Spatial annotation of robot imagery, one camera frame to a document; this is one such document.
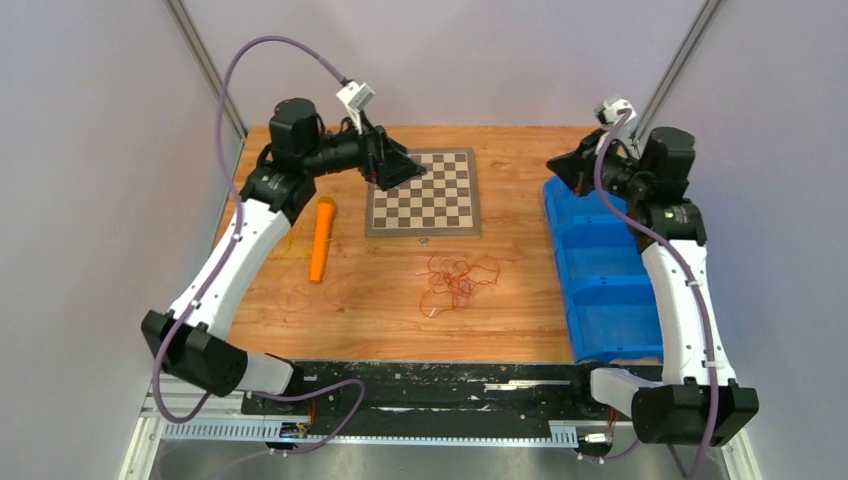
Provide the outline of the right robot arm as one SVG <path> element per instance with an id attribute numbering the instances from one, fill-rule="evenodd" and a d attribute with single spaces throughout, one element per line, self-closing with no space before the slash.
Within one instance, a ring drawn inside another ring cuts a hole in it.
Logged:
<path id="1" fill-rule="evenodd" d="M 630 229 L 654 293 L 663 366 L 658 381 L 598 366 L 571 390 L 584 417 L 609 406 L 630 417 L 643 443 L 725 445 L 759 412 L 758 393 L 738 383 L 715 322 L 706 273 L 703 215 L 685 193 L 695 137 L 651 131 L 641 153 L 598 128 L 546 163 L 576 196 L 600 203 Z"/>

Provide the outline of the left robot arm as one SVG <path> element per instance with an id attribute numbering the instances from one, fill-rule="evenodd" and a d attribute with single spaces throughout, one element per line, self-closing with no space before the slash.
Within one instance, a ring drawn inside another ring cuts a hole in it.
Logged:
<path id="1" fill-rule="evenodd" d="M 211 395 L 260 391 L 282 414 L 300 410 L 306 388 L 294 367 L 228 342 L 235 313 L 273 248 L 316 193 L 319 176 L 356 170 L 386 191 L 425 174 L 381 126 L 326 130 L 314 103 L 291 98 L 269 120 L 270 141 L 241 188 L 225 233 L 200 272 L 164 311 L 149 311 L 141 332 L 163 372 Z"/>

